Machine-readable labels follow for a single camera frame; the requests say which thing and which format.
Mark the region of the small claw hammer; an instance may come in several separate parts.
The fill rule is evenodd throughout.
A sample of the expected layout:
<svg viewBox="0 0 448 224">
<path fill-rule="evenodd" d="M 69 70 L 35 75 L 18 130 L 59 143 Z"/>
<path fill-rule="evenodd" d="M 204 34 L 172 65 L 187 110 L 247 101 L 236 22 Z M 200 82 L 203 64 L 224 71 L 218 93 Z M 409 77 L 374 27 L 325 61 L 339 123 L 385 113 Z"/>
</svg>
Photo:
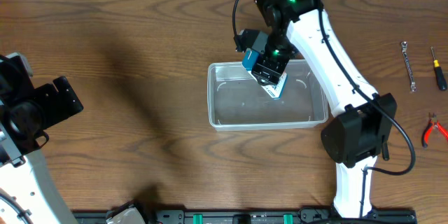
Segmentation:
<svg viewBox="0 0 448 224">
<path fill-rule="evenodd" d="M 387 141 L 383 141 L 382 145 L 381 145 L 381 154 L 382 154 L 382 158 L 385 161 L 389 161 L 390 160 L 390 156 L 389 156 L 389 148 L 388 148 L 388 144 Z"/>
</svg>

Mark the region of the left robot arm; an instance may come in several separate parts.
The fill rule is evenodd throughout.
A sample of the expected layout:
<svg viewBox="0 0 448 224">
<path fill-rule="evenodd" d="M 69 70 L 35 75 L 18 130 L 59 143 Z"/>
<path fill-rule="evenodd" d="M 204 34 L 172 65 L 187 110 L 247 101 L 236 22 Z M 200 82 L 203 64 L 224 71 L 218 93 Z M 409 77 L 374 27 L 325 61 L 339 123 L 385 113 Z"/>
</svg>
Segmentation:
<svg viewBox="0 0 448 224">
<path fill-rule="evenodd" d="M 80 113 L 66 77 L 34 87 L 27 58 L 1 57 L 1 219 L 6 223 L 75 223 L 51 179 L 40 138 Z"/>
</svg>

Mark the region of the clear plastic container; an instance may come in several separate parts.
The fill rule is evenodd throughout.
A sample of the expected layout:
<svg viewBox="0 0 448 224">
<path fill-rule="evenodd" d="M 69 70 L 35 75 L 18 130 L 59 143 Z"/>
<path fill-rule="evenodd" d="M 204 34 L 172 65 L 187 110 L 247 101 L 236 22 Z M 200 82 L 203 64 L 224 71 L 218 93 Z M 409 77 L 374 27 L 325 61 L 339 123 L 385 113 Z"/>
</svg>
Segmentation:
<svg viewBox="0 0 448 224">
<path fill-rule="evenodd" d="M 310 128 L 329 117 L 328 101 L 303 59 L 286 67 L 285 87 L 271 98 L 240 62 L 213 63 L 207 76 L 209 123 L 217 131 Z"/>
</svg>

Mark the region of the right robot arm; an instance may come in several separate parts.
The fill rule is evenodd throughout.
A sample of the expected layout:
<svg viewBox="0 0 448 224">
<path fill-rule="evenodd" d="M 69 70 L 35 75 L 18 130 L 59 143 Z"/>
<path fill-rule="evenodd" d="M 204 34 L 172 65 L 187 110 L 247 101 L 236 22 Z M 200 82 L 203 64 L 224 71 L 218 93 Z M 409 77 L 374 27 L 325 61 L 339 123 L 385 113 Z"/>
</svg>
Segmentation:
<svg viewBox="0 0 448 224">
<path fill-rule="evenodd" d="M 254 0 L 272 31 L 251 73 L 262 85 L 280 82 L 288 61 L 301 53 L 330 105 L 333 120 L 321 132 L 326 152 L 336 163 L 333 200 L 343 218 L 367 216 L 371 210 L 371 167 L 378 155 L 389 157 L 392 124 L 368 103 L 394 116 L 391 94 L 379 95 L 354 66 L 331 28 L 319 0 Z"/>
</svg>

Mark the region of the blue white screw box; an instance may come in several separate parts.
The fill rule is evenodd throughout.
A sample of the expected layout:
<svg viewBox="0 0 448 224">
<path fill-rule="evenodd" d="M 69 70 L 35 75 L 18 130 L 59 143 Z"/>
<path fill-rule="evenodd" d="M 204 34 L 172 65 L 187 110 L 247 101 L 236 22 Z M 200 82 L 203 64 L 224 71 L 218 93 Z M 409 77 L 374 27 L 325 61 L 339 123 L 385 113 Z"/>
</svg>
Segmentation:
<svg viewBox="0 0 448 224">
<path fill-rule="evenodd" d="M 242 60 L 242 66 L 253 79 L 263 88 L 273 99 L 281 96 L 286 83 L 286 65 L 277 63 L 258 63 L 263 57 L 254 50 L 247 50 Z"/>
</svg>

